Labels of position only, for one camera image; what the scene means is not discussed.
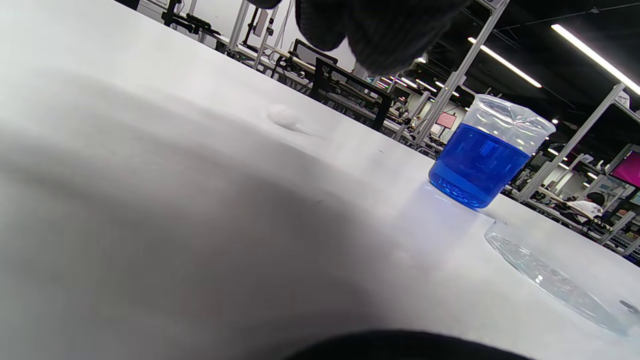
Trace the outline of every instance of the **black glove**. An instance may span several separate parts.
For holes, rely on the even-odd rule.
[[[471,0],[296,0],[300,32],[322,51],[348,38],[359,64],[371,74],[407,69],[449,27]],[[273,8],[280,0],[249,0]]]

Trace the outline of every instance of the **blue liquid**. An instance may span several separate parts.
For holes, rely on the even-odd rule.
[[[429,172],[431,184],[470,208],[489,206],[529,155],[484,131],[460,124]]]

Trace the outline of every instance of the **cotton ball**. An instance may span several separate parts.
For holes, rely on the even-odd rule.
[[[300,117],[291,109],[284,105],[271,105],[267,110],[267,117],[274,124],[285,129],[296,131]]]

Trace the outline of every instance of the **white shirt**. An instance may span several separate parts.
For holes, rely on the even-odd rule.
[[[592,202],[582,200],[582,201],[571,201],[566,203],[569,207],[579,210],[578,214],[583,213],[585,215],[589,215],[589,218],[593,219],[598,215],[602,215],[602,208],[598,204],[594,204]],[[586,217],[582,217],[580,215],[576,215],[580,222],[587,221]]]

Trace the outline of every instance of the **fluorescent light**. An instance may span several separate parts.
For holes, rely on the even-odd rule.
[[[404,81],[407,85],[411,85],[411,87],[418,88],[418,85],[416,85],[416,84],[412,83],[412,82],[411,82],[409,79],[407,79],[407,78],[402,78],[402,81]]]
[[[476,40],[474,38],[469,38],[468,40],[472,44],[476,43]],[[501,64],[503,64],[504,66],[509,68],[509,70],[511,70],[511,71],[515,72],[516,74],[520,75],[521,78],[527,80],[531,85],[535,86],[536,88],[541,88],[542,87],[541,83],[533,80],[532,77],[530,77],[529,75],[525,74],[524,72],[522,72],[522,70],[518,69],[517,67],[513,66],[510,62],[508,62],[507,60],[502,58],[500,55],[498,55],[498,54],[494,53],[493,51],[491,51],[488,47],[482,45],[480,47],[480,49],[482,49],[484,52],[489,54],[492,58],[498,60]]]
[[[631,90],[633,90],[636,94],[640,94],[640,86],[631,81],[626,75],[624,75],[620,70],[616,69],[613,65],[611,65],[607,60],[605,60],[602,56],[598,55],[594,50],[588,47],[584,42],[580,41],[577,37],[571,34],[569,31],[564,29],[562,26],[556,24],[551,26],[553,30],[559,33],[563,38],[567,39],[573,46],[577,47],[580,51],[582,51],[586,56],[589,56],[593,61],[597,62],[600,66],[602,66],[606,71],[611,73],[611,75],[618,78],[618,80],[622,81],[625,85],[627,85]]]
[[[433,92],[438,92],[438,90],[436,90],[435,88],[429,86],[428,84],[425,84],[425,83],[421,82],[419,79],[416,79],[416,81],[418,82],[418,84],[426,87],[427,89],[429,89],[429,90],[431,90]]]

